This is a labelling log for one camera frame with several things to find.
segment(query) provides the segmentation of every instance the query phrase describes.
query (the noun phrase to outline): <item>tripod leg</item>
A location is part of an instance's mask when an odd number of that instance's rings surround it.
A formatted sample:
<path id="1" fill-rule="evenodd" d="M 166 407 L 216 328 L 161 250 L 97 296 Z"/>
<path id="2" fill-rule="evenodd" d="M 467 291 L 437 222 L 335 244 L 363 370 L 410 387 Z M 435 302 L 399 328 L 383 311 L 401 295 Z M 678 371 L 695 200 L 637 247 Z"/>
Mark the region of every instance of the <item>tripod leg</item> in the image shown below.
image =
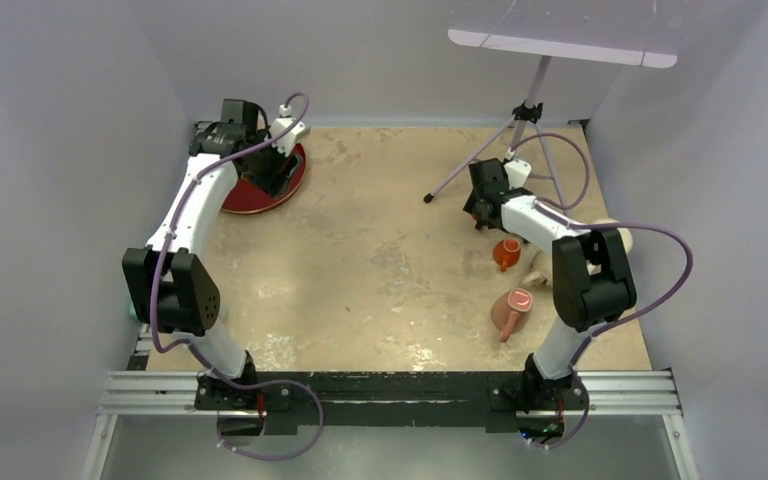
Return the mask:
<path id="1" fill-rule="evenodd" d="M 505 133 L 505 130 L 508 129 L 508 126 L 514 122 L 513 115 L 511 118 L 508 119 L 508 121 L 505 122 L 504 125 L 502 125 L 499 130 L 496 130 L 496 133 L 493 134 L 492 137 L 488 138 L 486 142 L 484 142 L 478 149 L 474 152 L 472 152 L 472 155 L 468 156 L 466 160 L 461 162 L 460 165 L 457 166 L 454 170 L 452 170 L 452 173 L 449 174 L 448 177 L 446 177 L 445 180 L 443 180 L 443 183 L 440 185 L 437 185 L 437 188 L 431 191 L 431 193 L 425 195 L 425 198 L 423 198 L 423 201 L 425 203 L 431 203 L 431 200 L 434 200 L 434 197 L 437 196 L 438 193 L 440 193 L 440 190 L 443 190 L 443 188 L 449 184 L 449 182 L 452 181 L 453 178 L 455 178 L 461 171 L 467 167 L 470 163 L 472 163 L 479 155 L 481 155 L 481 152 L 483 152 L 487 147 L 490 146 L 491 143 L 496 141 L 497 138 L 499 138 L 503 133 Z"/>

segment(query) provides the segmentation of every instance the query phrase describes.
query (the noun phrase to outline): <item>mug handle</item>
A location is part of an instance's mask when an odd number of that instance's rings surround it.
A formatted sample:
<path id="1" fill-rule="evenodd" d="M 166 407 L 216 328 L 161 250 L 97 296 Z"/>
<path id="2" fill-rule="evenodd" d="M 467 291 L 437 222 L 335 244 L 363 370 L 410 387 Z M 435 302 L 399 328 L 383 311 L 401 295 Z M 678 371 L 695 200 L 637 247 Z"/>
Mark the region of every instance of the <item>mug handle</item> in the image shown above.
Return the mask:
<path id="1" fill-rule="evenodd" d="M 508 338 L 511 337 L 511 334 L 514 333 L 514 327 L 516 327 L 516 321 L 519 318 L 520 312 L 517 312 L 516 310 L 511 310 L 511 313 L 508 314 L 508 322 L 505 323 L 505 328 L 502 329 L 502 343 L 505 343 L 508 341 Z"/>

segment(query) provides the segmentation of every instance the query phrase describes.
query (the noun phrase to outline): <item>orange cup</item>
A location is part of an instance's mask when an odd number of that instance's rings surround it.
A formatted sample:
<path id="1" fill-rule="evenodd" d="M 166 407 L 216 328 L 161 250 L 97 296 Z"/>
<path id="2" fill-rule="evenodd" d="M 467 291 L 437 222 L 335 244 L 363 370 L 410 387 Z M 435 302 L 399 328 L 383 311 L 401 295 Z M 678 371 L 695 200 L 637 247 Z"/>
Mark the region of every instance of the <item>orange cup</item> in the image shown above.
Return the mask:
<path id="1" fill-rule="evenodd" d="M 509 237 L 499 242 L 493 249 L 493 260 L 499 264 L 500 269 L 504 272 L 508 267 L 516 265 L 521 253 L 522 248 L 519 241 L 514 237 Z"/>

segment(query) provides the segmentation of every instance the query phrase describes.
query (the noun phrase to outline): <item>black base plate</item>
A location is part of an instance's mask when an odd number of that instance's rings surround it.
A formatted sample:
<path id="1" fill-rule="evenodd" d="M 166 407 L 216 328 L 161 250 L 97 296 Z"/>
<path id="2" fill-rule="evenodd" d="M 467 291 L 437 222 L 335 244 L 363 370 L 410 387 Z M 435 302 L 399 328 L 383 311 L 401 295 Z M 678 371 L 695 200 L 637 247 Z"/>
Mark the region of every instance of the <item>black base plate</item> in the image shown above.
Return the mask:
<path id="1" fill-rule="evenodd" d="M 329 426 L 481 427 L 487 433 L 518 432 L 513 401 L 522 372 L 257 372 L 257 381 L 295 380 L 323 403 Z M 302 389 L 264 389 L 265 434 L 293 435 L 299 425 L 316 425 L 316 405 Z M 564 393 L 565 409 L 583 408 Z M 196 409 L 254 409 L 252 397 L 197 394 Z"/>

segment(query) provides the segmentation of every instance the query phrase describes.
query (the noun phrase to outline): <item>orange mug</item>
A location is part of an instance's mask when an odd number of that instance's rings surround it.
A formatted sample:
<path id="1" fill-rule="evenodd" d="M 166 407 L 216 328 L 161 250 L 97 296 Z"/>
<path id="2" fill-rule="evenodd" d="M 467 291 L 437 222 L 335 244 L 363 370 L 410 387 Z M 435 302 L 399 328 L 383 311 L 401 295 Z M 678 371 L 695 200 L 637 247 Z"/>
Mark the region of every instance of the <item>orange mug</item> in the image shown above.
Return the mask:
<path id="1" fill-rule="evenodd" d="M 519 241 L 514 237 L 508 237 L 496 245 L 493 249 L 493 260 L 499 264 L 504 272 L 508 267 L 513 267 L 519 261 L 522 248 Z"/>
<path id="2" fill-rule="evenodd" d="M 490 309 L 490 320 L 502 331 L 500 338 L 502 343 L 507 342 L 515 331 L 522 330 L 533 303 L 534 297 L 531 293 L 521 288 L 507 291 L 496 300 L 493 308 Z"/>

